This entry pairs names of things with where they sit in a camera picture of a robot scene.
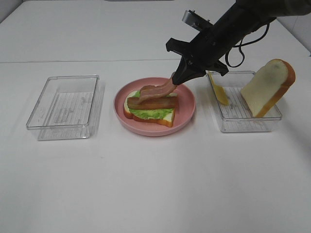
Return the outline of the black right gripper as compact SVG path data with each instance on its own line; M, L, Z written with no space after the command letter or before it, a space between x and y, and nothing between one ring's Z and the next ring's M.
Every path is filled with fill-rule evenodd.
M174 85L206 75L206 71L228 72L228 63L220 58L243 38L267 24L264 7L230 7L214 24L204 29L190 42L169 39L167 51L181 55L177 70L172 76Z

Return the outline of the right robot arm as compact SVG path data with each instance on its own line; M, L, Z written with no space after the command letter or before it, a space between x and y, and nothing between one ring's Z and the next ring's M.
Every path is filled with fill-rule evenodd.
M203 77L208 70L225 75L227 65L219 59L246 35L268 25L277 17L303 16L310 12L309 0L238 0L212 24L194 11L186 11L183 22L199 33L190 42L171 38L166 43L167 51L182 56L172 77L173 84L180 85Z

